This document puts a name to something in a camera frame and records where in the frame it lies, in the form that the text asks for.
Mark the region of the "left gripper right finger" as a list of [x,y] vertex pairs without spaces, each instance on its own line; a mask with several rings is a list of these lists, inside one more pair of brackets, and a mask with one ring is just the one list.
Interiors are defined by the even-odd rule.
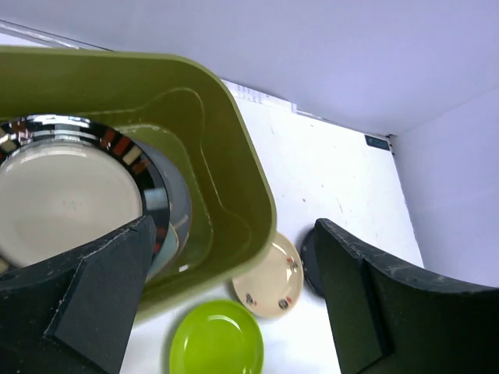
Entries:
[[498,290],[378,249],[336,223],[314,226],[343,373],[495,373]]

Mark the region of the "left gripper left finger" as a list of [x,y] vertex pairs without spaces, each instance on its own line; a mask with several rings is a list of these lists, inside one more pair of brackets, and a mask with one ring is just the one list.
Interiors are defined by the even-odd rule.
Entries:
[[3,373],[118,373],[156,244],[151,217],[1,275]]

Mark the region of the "dark-rimmed beige plate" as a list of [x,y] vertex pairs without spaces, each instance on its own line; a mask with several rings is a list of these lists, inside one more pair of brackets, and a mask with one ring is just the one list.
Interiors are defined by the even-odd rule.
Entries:
[[144,148],[99,122],[28,115],[1,124],[1,271],[19,269],[148,216],[168,242],[165,180]]

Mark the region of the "grey deer pattern plate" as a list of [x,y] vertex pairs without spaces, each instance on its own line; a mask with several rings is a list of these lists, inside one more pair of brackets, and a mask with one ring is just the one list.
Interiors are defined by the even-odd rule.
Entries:
[[192,200],[186,180],[177,166],[160,150],[138,140],[136,143],[153,161],[164,180],[170,202],[170,224],[178,235],[181,252],[189,238],[193,218]]

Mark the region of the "light blue rectangular dish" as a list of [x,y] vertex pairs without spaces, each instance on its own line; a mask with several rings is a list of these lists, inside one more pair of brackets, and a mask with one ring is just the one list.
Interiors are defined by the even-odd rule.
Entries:
[[150,269],[146,277],[146,282],[149,282],[156,275],[158,275],[172,261],[178,250],[179,237],[175,229],[170,224],[163,245],[158,255],[150,265]]

